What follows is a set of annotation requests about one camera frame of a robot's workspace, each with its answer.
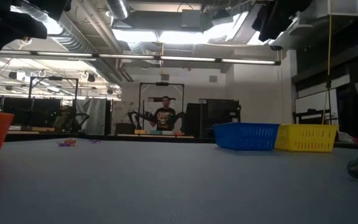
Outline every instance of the graphic t-shirt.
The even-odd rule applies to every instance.
[[[158,109],[154,114],[154,118],[157,120],[157,131],[172,131],[174,124],[170,122],[170,118],[175,115],[176,112],[172,108]]]

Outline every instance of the yellow basket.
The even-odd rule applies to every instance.
[[[278,129],[276,149],[297,152],[332,152],[338,126],[283,124]]]

